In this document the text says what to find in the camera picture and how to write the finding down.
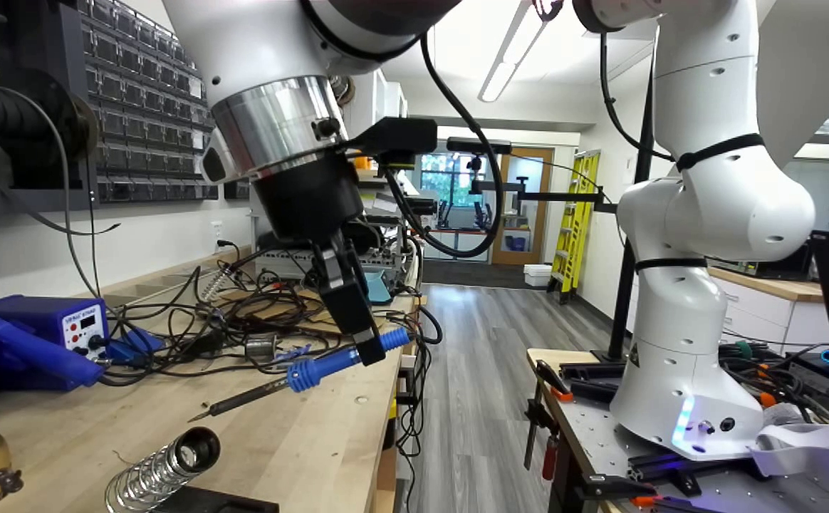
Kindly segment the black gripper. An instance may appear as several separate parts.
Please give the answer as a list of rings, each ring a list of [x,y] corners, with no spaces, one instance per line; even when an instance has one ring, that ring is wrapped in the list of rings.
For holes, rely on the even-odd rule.
[[[338,153],[261,175],[252,188],[272,232],[289,241],[326,245],[348,218],[362,214],[356,168]],[[322,271],[322,299],[336,326],[363,364],[378,362],[385,348],[354,257],[324,251]]]

